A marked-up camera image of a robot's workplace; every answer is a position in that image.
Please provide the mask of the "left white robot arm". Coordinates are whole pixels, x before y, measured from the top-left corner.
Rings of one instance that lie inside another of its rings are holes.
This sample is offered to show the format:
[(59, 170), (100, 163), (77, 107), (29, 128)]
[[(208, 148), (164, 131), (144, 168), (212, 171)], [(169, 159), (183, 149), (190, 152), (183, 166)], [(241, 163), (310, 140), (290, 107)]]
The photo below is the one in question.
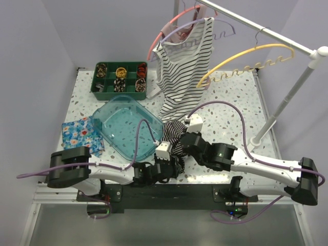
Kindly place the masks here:
[(124, 186), (145, 187), (157, 182), (167, 183), (171, 178), (177, 178), (181, 171), (175, 156), (169, 160), (154, 156), (153, 164), (136, 162), (132, 166), (118, 166), (104, 163), (89, 150), (88, 147), (77, 147), (53, 153), (47, 186), (53, 189), (74, 187), (93, 200), (101, 201), (106, 196), (106, 180)]

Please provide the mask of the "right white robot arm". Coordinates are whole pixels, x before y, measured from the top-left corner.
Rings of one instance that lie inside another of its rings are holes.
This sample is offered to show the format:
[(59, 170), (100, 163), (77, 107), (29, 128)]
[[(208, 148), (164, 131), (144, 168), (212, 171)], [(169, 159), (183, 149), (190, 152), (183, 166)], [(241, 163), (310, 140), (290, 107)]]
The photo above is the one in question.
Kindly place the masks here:
[(237, 184), (232, 184), (226, 192), (233, 201), (256, 195), (279, 195), (288, 196), (294, 202), (307, 206), (318, 204), (319, 173), (310, 158), (286, 161), (260, 155), (250, 157), (246, 151), (236, 146), (209, 143), (200, 133), (184, 133), (181, 146), (200, 166), (218, 172), (255, 174), (267, 179), (259, 183), (238, 178)]

